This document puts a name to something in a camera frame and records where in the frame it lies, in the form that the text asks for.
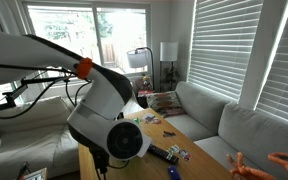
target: remote control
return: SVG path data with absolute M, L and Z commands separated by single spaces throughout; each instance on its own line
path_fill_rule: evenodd
M 172 164 L 176 164 L 178 162 L 178 157 L 173 156 L 172 154 L 168 153 L 167 151 L 151 144 L 148 148 L 148 152 L 172 163 Z

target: orange joint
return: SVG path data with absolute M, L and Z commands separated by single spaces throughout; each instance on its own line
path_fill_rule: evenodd
M 93 67 L 92 59 L 83 58 L 80 60 L 80 63 L 77 65 L 76 73 L 79 79 L 85 79 L 88 73 Z

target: floor lamp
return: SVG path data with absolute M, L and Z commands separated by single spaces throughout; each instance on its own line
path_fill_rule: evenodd
M 170 90 L 172 90 L 173 78 L 174 78 L 174 66 L 173 62 L 177 61 L 177 51 L 178 43 L 177 42 L 161 42 L 161 52 L 160 52 L 160 61 L 171 62 L 171 80 L 170 80 Z
M 153 53 L 152 50 L 148 47 L 136 48 L 135 50 L 127 52 L 128 62 L 131 68 L 140 68 L 147 66 L 148 63 L 151 63 L 151 72 L 152 72 L 152 85 L 154 87 L 154 68 L 153 68 Z

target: wooden table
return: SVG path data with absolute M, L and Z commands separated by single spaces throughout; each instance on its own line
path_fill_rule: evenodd
M 152 109 L 145 109 L 137 113 L 125 115 L 125 117 L 129 119 L 136 117 L 141 119 L 146 113 L 154 114 L 162 121 L 161 124 L 145 124 L 142 122 L 140 124 L 142 131 L 152 138 L 153 144 L 165 150 L 173 145 L 178 145 L 180 149 L 185 149 L 191 154 L 191 159 L 189 161 L 184 160 L 178 153 L 174 154 L 179 157 L 179 161 L 175 166 L 182 180 L 222 180 L 231 178 L 229 172 L 222 165 Z M 174 132 L 176 136 L 163 137 L 164 131 Z M 83 145 L 79 145 L 79 160 L 81 179 L 97 180 L 98 178 L 94 170 L 92 155 L 89 153 L 88 148 Z M 110 159 L 110 165 L 122 166 L 123 164 L 123 162 Z M 143 158 L 135 157 L 131 159 L 124 169 L 112 169 L 108 167 L 106 177 L 108 180 L 147 180 L 149 178 L 169 180 L 167 168 L 170 165 L 171 164 L 151 153 L 146 153 Z

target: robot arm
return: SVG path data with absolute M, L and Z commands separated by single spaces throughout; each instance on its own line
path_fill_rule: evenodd
M 61 66 L 76 72 L 81 59 L 81 56 L 37 36 L 13 36 L 0 32 L 2 65 Z M 30 70 L 0 68 L 0 84 L 21 79 L 30 73 Z M 150 138 L 132 121 L 114 121 L 132 96 L 129 80 L 97 64 L 93 64 L 86 78 L 93 80 L 93 85 L 68 118 L 72 136 L 84 145 L 100 146 L 117 159 L 143 156 Z

